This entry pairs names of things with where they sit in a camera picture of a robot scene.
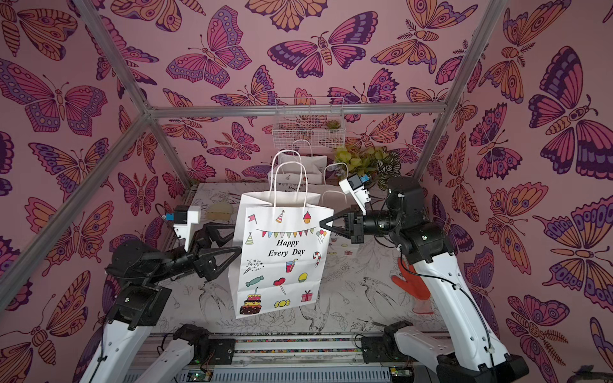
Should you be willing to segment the white paper bag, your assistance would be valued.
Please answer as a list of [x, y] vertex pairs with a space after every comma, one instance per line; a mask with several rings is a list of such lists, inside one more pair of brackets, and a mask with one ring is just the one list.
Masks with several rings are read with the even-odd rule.
[[267, 191], [239, 201], [232, 243], [241, 254], [228, 270], [237, 319], [311, 305], [319, 296], [331, 238], [320, 223], [334, 211], [309, 190], [305, 167], [291, 192], [279, 190], [280, 170]]
[[288, 148], [276, 153], [268, 173], [271, 183], [295, 190], [299, 182], [319, 185], [324, 180], [328, 157], [315, 155], [308, 140], [295, 140]]
[[320, 193], [320, 205], [332, 208], [335, 212], [340, 212], [350, 206], [347, 195], [341, 190], [340, 186], [327, 185], [326, 178], [323, 179], [323, 187]]

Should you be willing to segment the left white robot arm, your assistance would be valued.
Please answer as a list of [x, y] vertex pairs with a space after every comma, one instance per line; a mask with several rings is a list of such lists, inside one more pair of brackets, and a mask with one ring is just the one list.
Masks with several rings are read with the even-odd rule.
[[140, 240], [129, 240], [114, 252], [105, 269], [121, 290], [105, 317], [96, 341], [86, 347], [91, 357], [77, 382], [122, 382], [145, 340], [158, 324], [172, 294], [161, 282], [195, 274], [211, 282], [241, 255], [230, 244], [234, 227], [206, 223], [188, 247], [160, 251]]

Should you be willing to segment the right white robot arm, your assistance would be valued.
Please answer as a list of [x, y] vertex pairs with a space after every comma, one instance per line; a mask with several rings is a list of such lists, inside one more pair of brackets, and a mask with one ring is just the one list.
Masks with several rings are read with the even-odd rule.
[[340, 181], [354, 204], [321, 220], [321, 228], [354, 244], [367, 236], [389, 236], [400, 264], [426, 284], [450, 336], [447, 342], [439, 341], [405, 323], [387, 336], [392, 348], [421, 362], [440, 382], [514, 382], [527, 376], [525, 359], [509, 353], [469, 293], [447, 235], [427, 219], [418, 181], [392, 178], [382, 209], [369, 211], [366, 180], [350, 176]]

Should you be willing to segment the green potted plant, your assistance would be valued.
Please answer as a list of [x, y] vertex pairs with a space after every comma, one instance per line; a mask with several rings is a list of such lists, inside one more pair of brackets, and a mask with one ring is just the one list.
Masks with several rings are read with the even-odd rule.
[[368, 176], [367, 188], [373, 186], [381, 190], [387, 188], [388, 181], [401, 176], [401, 161], [396, 151], [390, 151], [385, 146], [357, 150], [339, 147], [335, 150], [332, 172], [339, 180], [349, 176]]

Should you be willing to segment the red rubber glove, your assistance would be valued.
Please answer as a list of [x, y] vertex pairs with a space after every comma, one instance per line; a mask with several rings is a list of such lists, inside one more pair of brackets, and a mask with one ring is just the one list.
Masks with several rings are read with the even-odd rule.
[[423, 279], [417, 275], [414, 267], [408, 265], [402, 257], [397, 260], [400, 275], [392, 275], [392, 282], [405, 293], [414, 298], [413, 312], [415, 314], [430, 315], [434, 310], [430, 303], [431, 293]]

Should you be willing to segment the small succulent in basket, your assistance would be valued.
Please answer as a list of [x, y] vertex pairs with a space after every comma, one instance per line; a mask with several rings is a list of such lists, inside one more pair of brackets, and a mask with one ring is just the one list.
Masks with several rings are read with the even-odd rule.
[[340, 121], [336, 121], [336, 120], [331, 120], [331, 121], [327, 121], [326, 123], [326, 129], [328, 130], [338, 130], [341, 129], [342, 124]]

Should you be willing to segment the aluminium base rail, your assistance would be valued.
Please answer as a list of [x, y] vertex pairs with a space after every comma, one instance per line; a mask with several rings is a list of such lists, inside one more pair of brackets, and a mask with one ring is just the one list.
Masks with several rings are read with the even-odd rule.
[[177, 331], [162, 354], [141, 375], [143, 381], [166, 382], [192, 364], [232, 365], [239, 356], [293, 358], [305, 364], [336, 354], [362, 354], [369, 362], [419, 362], [441, 382], [501, 381], [501, 364], [487, 349], [470, 354], [448, 339], [433, 338], [404, 326], [379, 336], [363, 334], [279, 335], [269, 338], [219, 338], [199, 327]]

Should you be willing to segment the aluminium frame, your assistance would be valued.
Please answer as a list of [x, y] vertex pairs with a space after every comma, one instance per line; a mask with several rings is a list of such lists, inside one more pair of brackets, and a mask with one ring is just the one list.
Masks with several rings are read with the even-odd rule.
[[473, 32], [469, 51], [461, 63], [461, 68], [455, 78], [455, 82], [444, 102], [343, 106], [326, 103], [317, 105], [286, 105], [280, 108], [276, 106], [154, 108], [147, 105], [143, 93], [129, 73], [127, 65], [120, 56], [118, 48], [112, 42], [110, 34], [103, 26], [101, 16], [94, 8], [94, 5], [89, 1], [77, 1], [75, 5], [81, 13], [83, 22], [93, 32], [97, 42], [101, 44], [103, 52], [110, 60], [111, 67], [116, 71], [119, 79], [126, 87], [126, 91], [140, 111], [140, 115], [128, 131], [121, 135], [121, 138], [85, 179], [77, 191], [58, 209], [51, 222], [28, 244], [12, 268], [2, 275], [1, 308], [3, 309], [19, 293], [19, 290], [32, 276], [38, 264], [44, 260], [61, 234], [73, 222], [78, 212], [91, 201], [102, 185], [102, 182], [116, 168], [129, 147], [145, 129], [150, 129], [156, 136], [161, 148], [164, 150], [164, 154], [167, 156], [167, 161], [181, 178], [184, 185], [190, 184], [178, 154], [170, 145], [158, 124], [159, 119], [174, 116], [276, 116], [279, 113], [290, 115], [308, 115], [309, 113], [324, 115], [337, 112], [360, 114], [433, 112], [439, 114], [442, 119], [445, 119], [451, 115], [453, 107], [458, 103], [460, 94], [477, 64], [477, 59], [479, 59], [485, 49], [485, 45], [489, 42], [497, 20], [503, 14], [504, 8], [506, 8], [508, 3], [506, 1], [488, 2], [485, 13]]

